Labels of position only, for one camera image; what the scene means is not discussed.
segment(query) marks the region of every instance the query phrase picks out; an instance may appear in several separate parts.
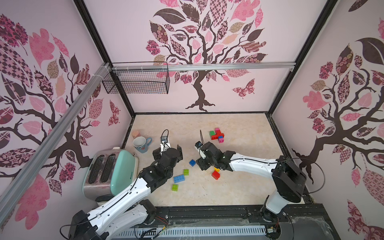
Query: wire basket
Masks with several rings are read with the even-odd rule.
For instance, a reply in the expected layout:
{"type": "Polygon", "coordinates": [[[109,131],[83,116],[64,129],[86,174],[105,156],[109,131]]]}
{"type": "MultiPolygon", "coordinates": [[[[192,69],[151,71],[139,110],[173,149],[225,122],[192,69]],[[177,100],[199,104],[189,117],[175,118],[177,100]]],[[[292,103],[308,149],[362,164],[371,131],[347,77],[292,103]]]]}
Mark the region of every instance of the wire basket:
{"type": "MultiPolygon", "coordinates": [[[[113,69],[113,72],[121,82],[125,93],[168,94],[170,82],[168,65],[159,69],[140,69],[140,66],[129,66],[126,69],[120,67],[113,69]]],[[[105,77],[103,85],[107,93],[119,93],[112,76],[105,77]]]]}

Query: floor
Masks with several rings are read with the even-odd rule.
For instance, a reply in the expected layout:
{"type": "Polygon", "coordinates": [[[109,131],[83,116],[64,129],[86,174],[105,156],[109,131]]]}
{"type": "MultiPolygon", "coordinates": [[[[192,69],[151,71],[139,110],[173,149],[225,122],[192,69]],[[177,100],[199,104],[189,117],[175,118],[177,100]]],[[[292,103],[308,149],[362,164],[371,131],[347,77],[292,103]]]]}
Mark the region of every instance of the floor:
{"type": "Polygon", "coordinates": [[[148,199],[155,206],[194,206],[194,205],[253,205],[263,204],[266,197],[275,190],[272,180],[247,172],[220,171],[215,180],[210,167],[200,170],[198,165],[189,165],[197,160],[199,153],[194,149],[200,141],[200,129],[205,142],[212,142],[222,152],[230,150],[245,156],[278,158],[282,153],[269,122],[263,113],[241,114],[156,114],[137,115],[132,131],[138,130],[141,136],[151,137],[152,144],[146,153],[139,153],[132,145],[129,136],[126,150],[136,153],[139,158],[139,171],[153,161],[152,151],[160,147],[163,130],[169,130],[171,147],[179,145],[184,159],[177,163],[173,176],[189,169],[189,176],[178,183],[177,192],[172,191],[173,178],[154,191],[148,199]],[[224,133],[224,143],[210,140],[209,131],[219,127],[224,133]]]}

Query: mug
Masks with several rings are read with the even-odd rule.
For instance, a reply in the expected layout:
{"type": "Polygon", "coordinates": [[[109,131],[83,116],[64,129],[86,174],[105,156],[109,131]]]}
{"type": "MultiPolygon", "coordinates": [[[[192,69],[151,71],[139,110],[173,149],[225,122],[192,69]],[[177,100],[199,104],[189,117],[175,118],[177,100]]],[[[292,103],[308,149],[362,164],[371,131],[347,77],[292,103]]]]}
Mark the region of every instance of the mug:
{"type": "Polygon", "coordinates": [[[133,146],[141,153],[145,153],[148,151],[148,146],[151,144],[152,138],[149,137],[145,139],[145,137],[137,137],[133,140],[133,146]]]}

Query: toaster slot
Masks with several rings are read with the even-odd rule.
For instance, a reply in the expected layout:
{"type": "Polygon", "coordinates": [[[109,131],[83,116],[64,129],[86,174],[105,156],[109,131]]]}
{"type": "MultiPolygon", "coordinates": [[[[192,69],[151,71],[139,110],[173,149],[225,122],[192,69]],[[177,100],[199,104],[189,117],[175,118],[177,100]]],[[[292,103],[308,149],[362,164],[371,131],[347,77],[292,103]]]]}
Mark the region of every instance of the toaster slot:
{"type": "Polygon", "coordinates": [[[116,155],[111,154],[108,156],[107,162],[104,165],[103,173],[101,174],[101,182],[106,182],[109,179],[109,175],[112,171],[113,162],[115,161],[116,155]]]}
{"type": "Polygon", "coordinates": [[[97,175],[99,174],[101,164],[103,163],[104,155],[100,155],[97,157],[96,161],[93,163],[91,168],[91,172],[89,174],[88,183],[92,184],[96,181],[97,175]]]}

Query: butterfly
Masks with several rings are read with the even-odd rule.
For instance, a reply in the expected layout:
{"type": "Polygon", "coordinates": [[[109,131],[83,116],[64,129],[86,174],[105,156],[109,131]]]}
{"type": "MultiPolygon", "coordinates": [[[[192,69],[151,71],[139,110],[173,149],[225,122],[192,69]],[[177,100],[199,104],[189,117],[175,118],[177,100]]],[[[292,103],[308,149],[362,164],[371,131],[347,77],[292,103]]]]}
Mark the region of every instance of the butterfly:
{"type": "Polygon", "coordinates": [[[252,79],[251,81],[249,81],[249,83],[247,83],[247,85],[245,86],[245,88],[234,88],[232,90],[234,90],[235,93],[238,93],[240,97],[242,97],[244,99],[244,96],[247,94],[247,93],[253,93],[255,94],[253,91],[255,90],[254,87],[252,87],[253,85],[255,85],[255,79],[252,79]]]}
{"type": "Polygon", "coordinates": [[[108,126],[112,125],[112,124],[117,124],[119,123],[119,113],[120,113],[120,110],[118,107],[115,107],[115,104],[110,100],[109,101],[109,105],[111,107],[111,110],[112,110],[112,116],[109,118],[109,121],[108,121],[108,126]]]}

